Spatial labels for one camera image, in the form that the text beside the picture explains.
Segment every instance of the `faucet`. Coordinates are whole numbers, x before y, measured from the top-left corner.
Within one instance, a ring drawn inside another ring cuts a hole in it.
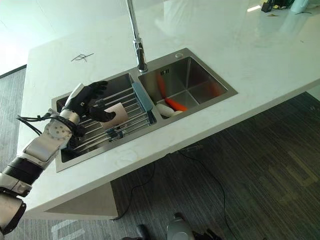
[[[137,19],[136,19],[136,14],[135,14],[135,9],[134,5],[132,3],[132,0],[126,0],[126,5],[128,7],[129,15],[130,15],[130,21],[131,21],[131,26],[133,30],[133,47],[135,51],[135,56],[136,56],[136,62],[137,62],[137,68],[141,73],[145,73],[148,71],[148,66],[146,63],[146,58],[145,58],[145,52],[144,52],[144,47],[142,44],[142,39],[139,36],[139,31],[138,31],[138,25],[137,25]]]

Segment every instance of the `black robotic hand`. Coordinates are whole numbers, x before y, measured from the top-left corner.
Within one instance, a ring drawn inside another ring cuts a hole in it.
[[[208,228],[206,231],[208,234],[206,232],[200,234],[195,231],[192,231],[192,233],[196,240],[222,240],[222,238],[216,235],[211,229]]]
[[[83,115],[89,116],[93,120],[98,122],[108,122],[112,120],[115,116],[115,112],[106,112],[102,108],[98,108],[89,105],[91,100],[98,99],[107,89],[107,81],[97,81],[91,83],[88,86],[83,86],[80,84],[67,99],[64,109],[75,112],[82,117]]]

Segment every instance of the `kitchen island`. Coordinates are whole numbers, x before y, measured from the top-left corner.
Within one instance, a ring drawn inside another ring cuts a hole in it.
[[[52,163],[24,199],[26,218],[117,216],[110,182],[320,84],[320,9],[259,9],[254,1],[169,0],[136,12],[147,62],[189,48],[238,94],[63,171]],[[30,51],[21,115],[136,65],[127,15]],[[79,54],[86,61],[71,61]],[[45,122],[36,126],[43,129]],[[20,125],[18,150],[36,135]]]

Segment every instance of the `robotic arm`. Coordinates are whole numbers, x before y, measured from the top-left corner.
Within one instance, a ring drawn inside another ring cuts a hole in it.
[[[72,135],[83,135],[78,126],[84,115],[98,122],[108,122],[115,113],[90,106],[92,99],[104,93],[107,82],[94,82],[88,86],[79,84],[67,99],[59,115],[49,114],[51,119],[41,135],[28,143],[16,158],[0,172],[0,240],[18,225],[26,210],[22,199],[29,194],[32,184],[48,167],[59,150],[67,146]]]

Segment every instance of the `white cup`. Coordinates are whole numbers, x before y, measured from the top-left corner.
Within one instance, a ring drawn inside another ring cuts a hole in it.
[[[121,102],[105,109],[107,113],[115,112],[115,117],[111,121],[100,122],[104,129],[112,128],[118,124],[122,124],[129,119],[128,114]]]

